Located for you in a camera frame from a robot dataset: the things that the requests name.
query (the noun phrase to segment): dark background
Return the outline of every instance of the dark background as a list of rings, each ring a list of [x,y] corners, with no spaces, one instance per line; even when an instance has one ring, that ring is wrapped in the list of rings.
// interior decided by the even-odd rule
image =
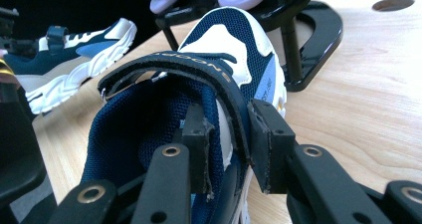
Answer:
[[[20,14],[14,39],[44,37],[51,25],[68,27],[70,33],[102,30],[120,17],[136,24],[131,49],[158,32],[149,0],[0,0],[0,7],[16,8]]]

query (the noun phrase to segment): blue and white sneaker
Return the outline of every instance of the blue and white sneaker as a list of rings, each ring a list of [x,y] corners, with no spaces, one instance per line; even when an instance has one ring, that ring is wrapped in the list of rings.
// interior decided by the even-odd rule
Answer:
[[[82,82],[93,78],[127,52],[136,26],[124,18],[105,30],[67,34],[65,27],[52,26],[39,40],[34,59],[5,55],[34,114],[48,112],[74,95]]]
[[[159,75],[135,83],[150,71]],[[108,179],[122,186],[147,172],[153,152],[172,142],[188,107],[197,103],[214,130],[208,191],[192,196],[192,223],[249,223],[247,103],[263,100],[284,115],[284,81],[277,54],[253,16],[232,7],[212,10],[177,52],[139,58],[100,80],[99,91],[109,100],[90,131],[82,182]]]

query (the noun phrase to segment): wooden table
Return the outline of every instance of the wooden table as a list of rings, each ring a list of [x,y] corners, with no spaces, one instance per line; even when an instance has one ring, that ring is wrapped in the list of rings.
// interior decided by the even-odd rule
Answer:
[[[341,16],[343,39],[304,91],[288,93],[288,124],[299,143],[326,148],[370,188],[383,192],[398,179],[422,183],[422,0],[394,12],[374,11],[380,0],[317,1]],[[173,28],[179,42],[195,23]],[[169,49],[157,34],[34,120],[58,202],[80,182],[91,123],[103,105],[96,89],[100,78],[127,61]],[[285,199],[262,194],[253,179],[252,223],[290,223]]]

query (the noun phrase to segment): black strap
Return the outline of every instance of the black strap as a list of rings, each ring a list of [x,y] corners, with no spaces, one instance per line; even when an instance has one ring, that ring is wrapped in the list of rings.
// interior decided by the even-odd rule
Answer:
[[[207,60],[193,54],[172,51],[153,53],[136,59],[115,69],[99,81],[98,89],[102,96],[111,97],[122,91],[145,72],[166,72],[176,74],[208,85],[217,94],[232,124],[234,148],[239,150],[241,158],[248,163],[249,153],[249,115],[246,102],[230,71],[221,65],[221,61]]]
[[[47,46],[51,55],[56,55],[65,49],[65,36],[69,34],[68,28],[60,26],[50,26],[47,31]]]

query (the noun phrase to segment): light wood tabletop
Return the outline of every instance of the light wood tabletop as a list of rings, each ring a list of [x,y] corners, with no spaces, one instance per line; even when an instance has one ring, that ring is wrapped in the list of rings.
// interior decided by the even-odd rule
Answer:
[[[389,12],[372,8],[381,0],[317,1],[340,15],[343,38],[310,85],[288,93],[287,123],[299,143],[324,147],[370,188],[384,192],[389,181],[401,179],[422,183],[422,0]],[[172,28],[179,42],[195,23]],[[58,202],[83,173],[91,123],[103,105],[98,81],[130,60],[163,50],[170,47],[158,33],[34,120]],[[252,223],[291,222],[286,196],[262,194],[255,178],[248,203]]]

